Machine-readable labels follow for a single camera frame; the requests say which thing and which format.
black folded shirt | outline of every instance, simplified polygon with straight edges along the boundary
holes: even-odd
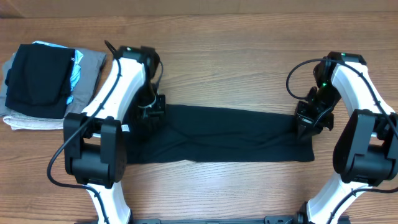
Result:
[[[314,160],[312,140],[296,138],[291,115],[168,105],[165,124],[147,141],[132,129],[124,132],[129,164]]]
[[[21,44],[6,78],[6,106],[27,116],[63,118],[75,49]]]

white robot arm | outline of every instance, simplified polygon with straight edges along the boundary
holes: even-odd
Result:
[[[344,63],[363,74],[363,77],[368,81],[370,87],[373,89],[373,92],[379,100],[383,110],[387,114],[395,113],[377,92],[368,75],[366,62],[364,62],[360,55],[346,55],[331,52],[327,58],[334,60],[348,59],[347,61],[344,61]],[[322,95],[322,92],[327,92],[330,96],[335,94],[336,90],[339,94],[335,94],[335,99],[341,96],[346,109],[348,110],[349,116],[355,116],[354,118],[351,117],[350,122],[347,124],[347,127],[335,148],[333,165],[338,173],[336,171],[333,173],[331,179],[326,183],[321,191],[314,198],[308,201],[304,209],[305,211],[303,211],[306,213],[305,215],[307,218],[304,218],[302,223],[326,224],[329,222],[336,224],[338,223],[340,215],[355,201],[356,198],[364,193],[363,191],[358,192],[355,196],[350,197],[335,212],[334,217],[331,217],[333,210],[347,195],[351,194],[353,190],[370,189],[373,186],[379,185],[385,179],[391,180],[395,177],[397,174],[395,160],[397,158],[394,156],[384,157],[383,155],[384,153],[391,155],[392,153],[389,152],[396,151],[398,149],[387,146],[369,146],[370,136],[373,138],[380,137],[380,135],[382,135],[380,127],[384,125],[382,128],[386,129],[386,122],[383,120],[381,111],[376,106],[369,88],[357,73],[344,65],[333,65],[332,63],[328,64],[328,62],[322,62],[315,67],[314,76],[317,79],[317,83],[320,84],[320,89],[317,94],[314,94],[313,92],[313,95],[310,96],[309,100],[313,99],[311,100],[312,102],[316,101],[321,103],[328,102],[327,100],[323,101],[321,99],[325,98],[325,95]],[[322,90],[322,88],[330,88],[331,90],[325,91]],[[362,110],[369,110],[369,112],[358,112]],[[296,115],[298,118],[300,115],[308,116],[308,114],[300,114],[300,111],[297,111]],[[392,133],[390,133],[388,138],[380,138],[389,142],[397,140]],[[375,154],[375,147],[382,152],[380,155]]]
[[[65,168],[79,184],[99,192],[102,207],[88,190],[99,218],[93,223],[128,224],[132,223],[132,213],[120,181],[127,162],[124,133],[150,132],[165,113],[165,96],[158,95],[150,82],[160,63],[154,49],[121,47],[113,54],[111,72],[95,99],[82,114],[70,113],[65,118],[66,140],[88,117],[95,116],[80,139],[65,147]],[[101,138],[101,145],[84,143],[83,138],[90,137]]]

stack of folded clothes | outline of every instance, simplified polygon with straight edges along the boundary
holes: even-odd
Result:
[[[36,41],[3,67],[0,116],[12,129],[62,129],[93,97],[106,54]]]

black cloth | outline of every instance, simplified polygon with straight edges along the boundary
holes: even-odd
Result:
[[[314,160],[312,140],[297,140],[294,117],[284,114],[168,105],[165,124],[148,141],[133,135],[124,132],[129,164]]]
[[[21,44],[7,73],[6,106],[27,116],[63,118],[75,49]]]

black cable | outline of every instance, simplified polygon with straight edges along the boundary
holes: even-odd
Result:
[[[105,40],[105,44],[106,46],[109,48],[109,50],[112,52],[112,54],[114,54],[114,47],[107,41]],[[111,96],[113,90],[116,88],[116,85],[118,84],[118,81],[121,77],[121,65],[120,65],[120,61],[118,58],[116,58],[116,61],[118,63],[118,68],[119,68],[119,72],[118,75],[116,77],[116,80],[112,86],[112,88],[110,89],[109,93],[105,96],[104,100],[102,101],[102,103],[99,104],[97,110],[80,126],[79,129],[77,129],[77,131],[75,131],[72,136],[70,136],[68,138],[68,140],[66,140],[62,146],[55,152],[54,156],[51,158],[49,165],[47,166],[47,177],[49,178],[49,180],[51,181],[51,183],[59,186],[59,187],[68,187],[68,188],[73,188],[73,189],[85,189],[85,190],[89,190],[91,192],[94,193],[94,196],[96,198],[98,198],[99,201],[99,205],[101,206],[101,211],[102,214],[104,216],[104,220],[107,224],[109,224],[109,219],[106,216],[106,211],[105,211],[105,207],[104,207],[104,203],[101,199],[100,193],[98,191],[96,191],[94,188],[88,186],[88,185],[78,185],[78,184],[64,184],[64,183],[60,183],[58,181],[56,181],[52,176],[51,176],[51,168],[55,162],[55,160],[57,159],[57,157],[61,154],[61,152],[63,151],[63,149],[71,142],[71,140],[75,137],[77,137],[78,135],[81,135],[81,131],[83,129],[85,129],[87,127],[88,124],[91,123],[91,121],[95,118],[95,116],[103,109],[103,106],[105,105],[106,101],[108,100],[108,98]]]
[[[315,127],[319,121],[323,119],[329,112],[332,112],[335,109],[335,106],[337,105],[337,101],[334,101],[331,106],[329,106],[325,111],[320,113],[314,120],[315,122],[313,123],[313,126]]]
[[[162,67],[162,71],[161,71],[161,73],[159,75],[159,78],[157,79],[157,81],[155,83],[155,86],[156,86],[157,90],[159,89],[160,81],[161,81],[162,76],[163,76],[163,63],[162,63],[162,61],[159,61],[159,63],[160,63],[160,66]]]
[[[370,83],[368,82],[368,80],[363,76],[363,74],[359,71],[357,71],[357,69],[353,68],[350,65],[345,64],[344,62],[340,62],[337,60],[332,60],[332,59],[326,59],[326,58],[317,58],[317,59],[311,59],[311,60],[307,60],[305,62],[302,62],[300,64],[298,64],[296,67],[294,67],[292,69],[292,71],[290,71],[289,75],[287,76],[286,79],[286,89],[289,92],[289,94],[291,96],[293,96],[296,99],[299,100],[307,100],[307,97],[299,97],[294,95],[290,89],[289,89],[289,79],[292,76],[292,74],[294,73],[294,71],[296,71],[296,69],[298,69],[299,67],[301,67],[302,65],[311,63],[311,62],[333,62],[333,63],[337,63],[339,65],[342,65],[344,67],[347,67],[349,69],[351,69],[352,71],[354,71],[359,77],[362,78],[363,82],[365,82],[365,85],[367,86],[367,88],[369,89],[369,92],[375,102],[375,105],[377,106],[377,108],[379,109],[379,111],[382,113],[382,115],[387,119],[387,122],[390,126],[391,131],[393,132],[394,136],[398,139],[398,132],[395,128],[394,123],[391,121],[390,117],[388,117],[387,113],[384,111],[384,109],[381,107],[380,105],[380,101],[377,100],[376,94],[374,93],[372,86],[370,85]],[[390,190],[383,190],[383,189],[356,189],[356,190],[352,190],[350,194],[346,195],[339,203],[338,205],[335,207],[335,209],[333,209],[333,211],[330,214],[330,218],[328,219],[328,222],[326,224],[330,224],[332,219],[334,219],[337,211],[339,210],[339,208],[351,197],[351,196],[355,196],[356,197],[356,193],[358,192],[376,192],[376,193],[383,193],[383,194],[391,194],[391,193],[396,193],[398,192],[398,187],[394,188],[394,189],[390,189]]]

